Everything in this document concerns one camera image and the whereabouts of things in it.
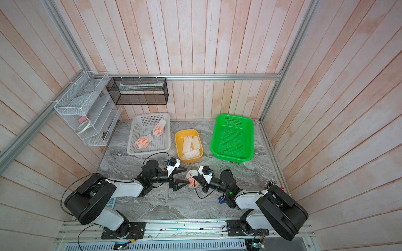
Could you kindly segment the netted orange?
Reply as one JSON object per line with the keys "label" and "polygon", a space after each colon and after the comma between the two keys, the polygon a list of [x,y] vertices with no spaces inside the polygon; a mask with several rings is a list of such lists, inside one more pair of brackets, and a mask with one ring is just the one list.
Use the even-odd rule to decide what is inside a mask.
{"label": "netted orange", "polygon": [[145,149],[149,146],[149,144],[154,140],[152,135],[141,136],[138,140],[135,141],[135,147],[137,149]]}
{"label": "netted orange", "polygon": [[166,120],[161,119],[153,128],[153,135],[156,137],[161,136],[164,133],[164,127],[166,125]]}
{"label": "netted orange", "polygon": [[197,170],[189,170],[188,173],[186,174],[186,181],[189,181],[189,188],[194,188],[194,180],[192,179],[193,176],[198,175]]}

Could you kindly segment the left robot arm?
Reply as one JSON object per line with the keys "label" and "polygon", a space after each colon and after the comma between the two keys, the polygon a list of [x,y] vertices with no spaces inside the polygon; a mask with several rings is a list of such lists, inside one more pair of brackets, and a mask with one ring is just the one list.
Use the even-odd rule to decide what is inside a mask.
{"label": "left robot arm", "polygon": [[94,223],[110,232],[115,238],[126,238],[131,232],[130,221],[121,212],[106,205],[110,199],[120,197],[144,197],[154,184],[167,183],[173,191],[189,184],[175,179],[174,175],[184,173],[181,161],[171,158],[166,169],[159,167],[156,160],[149,160],[141,167],[142,172],[132,180],[115,180],[101,174],[93,174],[80,187],[67,196],[64,206],[82,225]]}

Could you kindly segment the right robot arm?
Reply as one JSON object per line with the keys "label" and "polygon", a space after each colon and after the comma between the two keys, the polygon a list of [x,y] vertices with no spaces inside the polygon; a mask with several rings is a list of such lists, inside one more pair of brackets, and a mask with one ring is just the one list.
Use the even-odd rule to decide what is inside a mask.
{"label": "right robot arm", "polygon": [[214,177],[208,166],[200,166],[197,172],[192,177],[204,193],[209,189],[221,192],[227,206],[247,211],[240,219],[246,233],[273,229],[279,236],[291,241],[308,220],[307,211],[277,185],[260,191],[244,191],[237,186],[230,169],[222,171],[219,178]]}

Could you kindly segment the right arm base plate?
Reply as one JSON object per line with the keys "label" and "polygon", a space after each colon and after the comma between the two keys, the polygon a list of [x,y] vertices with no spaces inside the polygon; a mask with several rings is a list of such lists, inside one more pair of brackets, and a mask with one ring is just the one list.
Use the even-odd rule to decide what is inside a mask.
{"label": "right arm base plate", "polygon": [[229,236],[268,236],[268,229],[253,229],[245,220],[227,220],[226,229]]}

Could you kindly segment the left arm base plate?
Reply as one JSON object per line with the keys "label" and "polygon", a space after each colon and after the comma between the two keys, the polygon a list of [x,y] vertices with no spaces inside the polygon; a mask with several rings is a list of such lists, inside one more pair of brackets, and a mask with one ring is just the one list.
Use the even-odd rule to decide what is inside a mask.
{"label": "left arm base plate", "polygon": [[103,227],[101,239],[141,239],[144,236],[145,222],[124,222],[117,230]]}

